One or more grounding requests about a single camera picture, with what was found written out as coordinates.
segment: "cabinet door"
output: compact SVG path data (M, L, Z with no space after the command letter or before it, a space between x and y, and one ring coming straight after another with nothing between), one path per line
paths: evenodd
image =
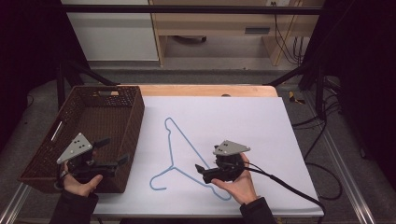
M145 0L62 0L63 4L147 5ZM150 14L67 13L88 61L158 61Z

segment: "power cord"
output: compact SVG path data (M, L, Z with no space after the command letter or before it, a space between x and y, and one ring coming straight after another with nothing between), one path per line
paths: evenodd
M324 122L321 122L321 123L319 123L319 124L315 124L315 125L312 125L312 126L308 126L308 127L303 127L303 128L293 128L293 130L313 129L313 128L316 128L316 127L318 127L318 126L321 126L322 124L324 124Z
M276 7L276 2L271 2L271 6L272 6L272 7ZM277 25L277 16L276 16L276 14L274 14L274 19L275 19L275 29L276 29L276 30L275 30L275 40L276 40L277 45L278 45L278 46L280 47L280 49L282 50L283 54L285 55L285 58L288 60L289 63L291 63L291 64L297 64L297 65L300 66L300 64L301 64L301 62L302 62L302 51L303 51L303 42L304 42L304 38L301 37L301 40L300 40L299 55L297 55L297 54L295 53L296 45L297 45L297 37L294 38L293 55L291 55L291 53L290 53L290 51L289 51L289 49L288 49L286 40L285 40L285 38L283 38L283 35L282 35L282 34L280 33L280 31L279 31L279 27L278 27L278 25ZM282 46L282 45L279 43L279 41L277 40L277 34L279 34L279 37L280 37L280 39L282 40L282 45L285 47L286 52L287 52L288 54L285 52L283 46Z
M327 104L327 102L328 102L331 98L333 98L333 97L338 97L338 94L332 94L332 95L328 96L328 97L323 101L323 102L324 102L324 106L325 106L325 105ZM334 196L334 197L326 197L326 196L323 196L323 195L320 195L320 194L318 195L320 199L328 200L328 201L335 201L335 200L338 200L338 199L342 196L342 194L343 194L343 187L342 187L342 184L341 184L340 179L339 179L332 171L330 171L329 169L327 169L327 168L325 168L325 167L323 167L323 166L321 166L321 165L315 164L315 163L313 163L313 162L307 162L306 159L307 159L307 157L309 156L309 154L312 152L312 150L313 150L314 146L316 145L316 143L318 142L319 138L323 135L324 130L326 129L326 126L327 126L327 117L330 116L330 114L332 114L332 113L334 113L334 112L336 112L336 111L339 111L339 105L340 105L340 104L339 104L338 102L334 102L334 103L328 105L327 108L324 109L324 112L325 112L325 114L326 114L325 119L323 120L323 122L321 122L321 123L319 123L319 124L317 124L317 125L310 126L310 127L305 127L305 128L300 128L300 129L297 129L297 128L296 128L296 127L298 127L298 126L305 125L305 124L308 124L308 123L310 123L310 122L312 122L312 121L317 120L317 119L318 119L318 116L314 116L312 119L308 119L308 120L306 120L306 121L302 121L302 122L299 122L299 123L296 123L296 124L292 124L293 130L308 129L308 128L313 128L313 127L321 126L322 124L324 124L323 127L321 128L321 131L320 131L319 135L317 136L317 138L316 138L315 141L313 142L312 146L311 146L311 147L308 149L308 151L305 153L305 155L304 155L304 161L305 161L305 165L319 168L319 169L325 171L326 173L330 174L330 175L335 179L335 181L337 182L337 185L338 185L338 193L337 193L336 196Z
M310 196L308 196L308 195L306 195L306 194L300 192L299 190L293 188L292 186L288 185L287 183L285 183L283 180L279 179L279 178L276 177L275 175L269 175L269 174L265 173L264 170L261 169L260 167L258 167L257 165L255 165L255 164L253 164L253 163L250 163L250 162L246 162L246 164L249 164L249 165L251 165L251 166L254 166L255 168L257 168L257 170L244 166L244 169L245 169L245 170L249 170L249 171L251 171L251 172L258 173L258 174L261 174L261 175L266 175L266 176L270 177L270 179L274 180L277 184L279 184L279 185L281 185L282 187L284 187L285 189L288 189L288 190L290 190L291 192L297 194L298 196L300 196L300 197L302 197L302 198L308 200L309 202L318 205L318 206L322 209L322 211L323 211L323 217L320 217L320 218L318 219L318 224L320 224L320 223L322 222L323 218L324 218L325 215L326 215L326 208L324 207L324 205L323 205L320 201L318 201L318 200L316 200L316 199L314 199L314 198L312 198L312 197L310 197Z

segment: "white table surface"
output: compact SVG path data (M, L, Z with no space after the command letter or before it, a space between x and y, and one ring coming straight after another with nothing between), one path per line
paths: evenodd
M139 142L126 190L100 194L94 213L110 217L240 217L239 204L226 191L206 187L172 170L150 179L171 166L169 132L165 120L172 118L211 168L215 168L214 145L230 140L249 146L250 162L297 190L317 199L304 165L285 106L278 97L144 97ZM177 127L166 121L174 166L204 184L194 164L205 166ZM258 195L265 197L276 217L318 217L321 209L284 189L270 178L252 173Z

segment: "brown wicker basket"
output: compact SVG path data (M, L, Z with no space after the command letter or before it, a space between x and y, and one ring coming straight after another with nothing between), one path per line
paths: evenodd
M138 86L75 87L41 146L19 180L44 193L55 189L57 159L78 133L91 141L110 137L110 144L98 149L96 161L117 161L129 153L115 177L104 178L95 192L123 193L131 171L145 105Z

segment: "wire hanger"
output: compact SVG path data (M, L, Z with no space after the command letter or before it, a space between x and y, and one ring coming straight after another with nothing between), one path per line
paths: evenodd
M207 185L207 184L203 183L202 181L199 181L199 180L195 179L195 178L192 177L191 175L188 175L187 173L183 172L182 170L178 169L178 168L175 166L175 164L174 164L174 159L173 159L173 152L172 152L172 142L171 142L171 134L172 134L172 131L168 128L168 125L167 125L167 121L168 121L168 120L170 120L170 121L172 121L172 122L174 123L174 125L177 127L178 131L181 133L181 135L183 135L184 139L189 143L190 147L194 150L194 152L197 154L197 156L198 156L198 157L201 159L201 161L205 164L206 168L207 168L207 169L210 169L209 165L208 165L208 164L206 163L206 161L202 158L202 156L199 154L199 152L195 149L195 147L192 145L192 143L191 143L190 140L187 138L187 136L180 130L180 128L179 128L179 127L177 126L177 124L175 123L175 121L174 121L172 118L167 118L167 119L164 121L164 125L165 125L165 129L168 131L168 147L169 147L169 153L170 153L170 155L171 155L171 163L172 163L172 164L171 164L166 170L164 170L164 171L160 172L158 175L155 175L154 177L152 177L152 178L150 179L150 181L149 181L149 186L150 186L152 189L154 189L154 190L164 190L164 189L166 189L166 188L154 188L154 187L152 186L152 181L153 181L155 178L157 178L157 177L159 177L159 176L161 176L161 175L164 175L164 174L168 173L168 172L171 171L171 170L177 170L178 172L180 172L180 173L183 174L184 176L188 177L189 179L195 181L196 183L200 184L201 186L203 186L203 187L205 187L205 188L210 188L210 189L212 189L213 193L214 193L216 196L218 196L220 199L222 199L223 201L229 201L229 200L232 198L232 196L231 196L230 194L228 194L229 197L227 197L227 198L222 197L221 195L219 195L219 194L216 193L215 188L213 188L213 186Z

